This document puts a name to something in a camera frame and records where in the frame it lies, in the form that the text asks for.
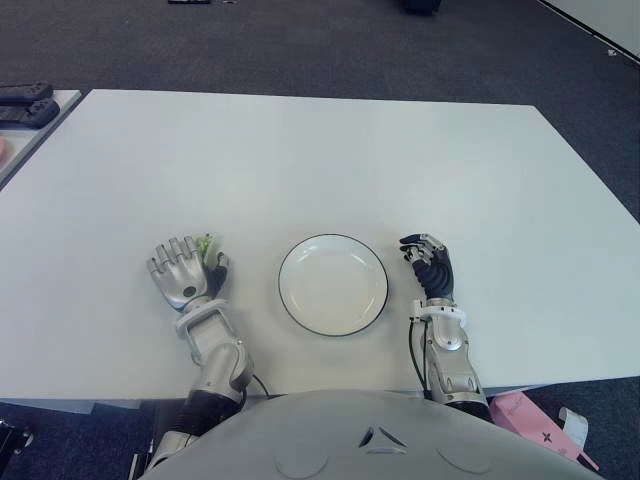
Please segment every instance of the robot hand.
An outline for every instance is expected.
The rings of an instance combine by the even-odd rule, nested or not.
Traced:
[[[425,303],[416,300],[413,322],[424,323],[422,349],[429,361],[424,378],[414,363],[420,382],[428,380],[433,400],[489,420],[486,397],[478,376],[469,362],[469,339],[464,331],[465,313],[453,301],[453,270],[449,252],[442,242],[427,233],[400,239],[400,250],[427,295]]]
[[[151,278],[175,310],[188,312],[191,305],[211,300],[202,258],[193,238],[169,240],[170,251],[164,245],[156,247],[158,258],[147,260]]]
[[[156,248],[147,266],[169,305],[182,315],[175,328],[186,340],[191,358],[201,367],[171,430],[166,432],[148,468],[177,453],[242,409],[253,362],[236,336],[225,300],[213,300],[227,277],[229,259],[218,254],[209,269],[191,237],[169,240]]]
[[[400,243],[404,259],[411,263],[427,298],[453,300],[453,270],[447,247],[428,233],[409,235]]]

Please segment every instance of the remote control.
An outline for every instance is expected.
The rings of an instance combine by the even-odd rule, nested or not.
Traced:
[[[0,104],[33,103],[44,98],[51,98],[52,95],[53,87],[49,82],[0,85]]]
[[[0,106],[0,128],[42,128],[58,113],[60,107],[52,98],[38,100],[28,107]]]

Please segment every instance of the black object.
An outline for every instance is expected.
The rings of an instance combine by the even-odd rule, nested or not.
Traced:
[[[53,96],[49,82],[25,83],[23,85],[0,85],[0,104],[33,103]]]
[[[223,265],[218,265],[213,270],[205,269],[207,275],[207,283],[209,284],[209,293],[212,298],[216,298],[220,290],[222,289],[222,285],[224,285],[225,280],[227,279],[227,267]]]
[[[20,454],[32,440],[33,434],[28,428],[17,428],[0,420],[0,475],[11,457]]]
[[[447,407],[455,408],[456,410],[460,410],[461,412],[468,413],[469,415],[473,415],[485,422],[493,423],[493,419],[491,418],[491,412],[489,411],[489,407],[482,403],[478,402],[451,402],[446,404]]]
[[[168,1],[173,5],[178,5],[178,4],[198,5],[198,4],[211,3],[211,0],[168,0]]]
[[[60,113],[60,107],[52,99],[38,100],[22,105],[0,106],[0,128],[42,128]]]
[[[440,8],[441,0],[400,0],[407,13],[432,15]]]
[[[153,453],[150,451],[143,454],[134,454],[131,460],[131,467],[129,467],[129,477],[127,480],[137,480],[144,475],[152,458]]]
[[[200,437],[238,413],[241,408],[241,405],[224,395],[194,390],[169,430]]]

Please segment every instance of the black device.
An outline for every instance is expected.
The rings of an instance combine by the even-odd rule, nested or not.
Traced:
[[[52,98],[38,100],[31,105],[0,106],[0,128],[42,128],[60,113]]]
[[[407,13],[432,15],[440,8],[441,0],[400,0]]]
[[[13,455],[19,455],[33,441],[28,427],[15,427],[0,419],[0,475],[4,473]]]
[[[169,3],[171,3],[172,5],[177,5],[177,4],[201,4],[201,3],[211,3],[211,0],[168,0]]]
[[[33,103],[52,96],[53,86],[49,82],[0,85],[0,104],[3,105]]]

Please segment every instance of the pink box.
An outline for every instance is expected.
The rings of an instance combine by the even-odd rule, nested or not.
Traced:
[[[582,456],[595,469],[600,468],[564,431],[522,392],[500,395],[490,406],[496,425],[528,438],[574,462]]]

